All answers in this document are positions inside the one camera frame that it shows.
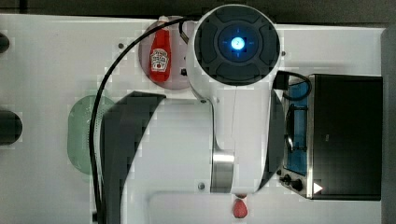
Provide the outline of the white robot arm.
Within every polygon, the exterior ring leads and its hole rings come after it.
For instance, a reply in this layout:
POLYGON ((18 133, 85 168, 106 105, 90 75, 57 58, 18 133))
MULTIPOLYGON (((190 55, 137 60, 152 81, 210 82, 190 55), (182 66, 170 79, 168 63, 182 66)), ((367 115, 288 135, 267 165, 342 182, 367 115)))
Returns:
POLYGON ((259 10, 224 5, 194 27, 187 52, 191 99, 133 91, 103 116, 106 224, 149 224, 163 193, 256 192, 267 168, 280 63, 274 24, 259 10))

